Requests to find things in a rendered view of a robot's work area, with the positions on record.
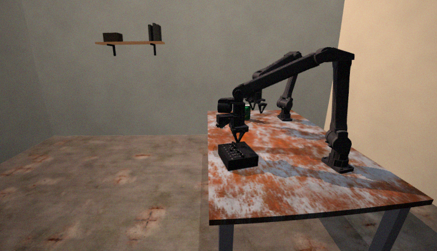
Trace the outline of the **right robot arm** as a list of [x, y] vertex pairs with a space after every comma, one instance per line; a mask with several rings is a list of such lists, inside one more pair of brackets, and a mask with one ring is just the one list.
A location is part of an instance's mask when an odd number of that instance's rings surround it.
[[[253, 73], [252, 78], [256, 78], [259, 76], [262, 76], [272, 70], [275, 70], [283, 65], [286, 65], [296, 59], [299, 59], [302, 57], [302, 54], [299, 51], [291, 51], [284, 55], [284, 57], [280, 58], [279, 60], [275, 61], [274, 63], [268, 65], [265, 68], [260, 69], [259, 71], [256, 71]], [[292, 96], [292, 91], [296, 82], [298, 74], [292, 77], [289, 77], [287, 80], [287, 84], [285, 87], [285, 91], [283, 92], [283, 95], [280, 96], [280, 98], [277, 101], [277, 107], [281, 108], [280, 114], [277, 116], [281, 121], [292, 121], [292, 118], [290, 118], [290, 110], [292, 108], [292, 101], [293, 98], [290, 98]], [[253, 96], [254, 95], [254, 96]], [[285, 99], [288, 100], [285, 100]], [[245, 101], [250, 101], [251, 99], [254, 100], [260, 100], [261, 99], [261, 93], [256, 92], [248, 97], [244, 98]]]

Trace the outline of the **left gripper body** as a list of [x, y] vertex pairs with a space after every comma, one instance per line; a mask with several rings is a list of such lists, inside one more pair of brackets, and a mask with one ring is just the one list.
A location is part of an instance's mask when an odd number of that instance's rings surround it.
[[[238, 116], [238, 114], [234, 114], [235, 116]], [[238, 127], [233, 127], [230, 123], [229, 123], [229, 127], [233, 130], [233, 131], [244, 131], [244, 132], [248, 132], [249, 131], [249, 127], [248, 125], [245, 124], [245, 114], [240, 115], [241, 116], [241, 126]]]

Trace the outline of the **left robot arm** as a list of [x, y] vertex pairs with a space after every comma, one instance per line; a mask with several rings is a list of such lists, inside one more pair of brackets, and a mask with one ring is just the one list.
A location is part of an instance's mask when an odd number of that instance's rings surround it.
[[[216, 122], [220, 128], [223, 128], [228, 123], [233, 127], [241, 126], [240, 115], [245, 114], [245, 103], [243, 102], [245, 97], [308, 69], [317, 67], [321, 63], [332, 62], [332, 115], [329, 130], [325, 134], [325, 142], [328, 143], [332, 150], [329, 153], [329, 160], [328, 157], [322, 157], [321, 161], [339, 174], [352, 172], [354, 167], [348, 164], [348, 155], [352, 142], [348, 138], [347, 132], [349, 78], [352, 60], [354, 60], [353, 53], [333, 47], [320, 48], [316, 52], [247, 81], [248, 83], [240, 84], [241, 86], [238, 85], [233, 89], [233, 97], [220, 98], [218, 100], [218, 113], [228, 114], [217, 114]], [[238, 114], [238, 116], [231, 113], [232, 104], [233, 113]]]

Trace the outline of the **black lighting desk fader panel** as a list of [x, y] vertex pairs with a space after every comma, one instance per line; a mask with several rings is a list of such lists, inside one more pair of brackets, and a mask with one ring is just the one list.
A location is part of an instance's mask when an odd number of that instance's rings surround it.
[[245, 141], [220, 144], [218, 154], [228, 171], [258, 166], [259, 156]]

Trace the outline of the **green drink can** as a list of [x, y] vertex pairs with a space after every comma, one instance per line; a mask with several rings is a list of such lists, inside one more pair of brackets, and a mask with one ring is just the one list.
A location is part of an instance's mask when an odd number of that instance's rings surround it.
[[250, 105], [245, 104], [245, 121], [250, 120], [250, 110], [251, 110]]

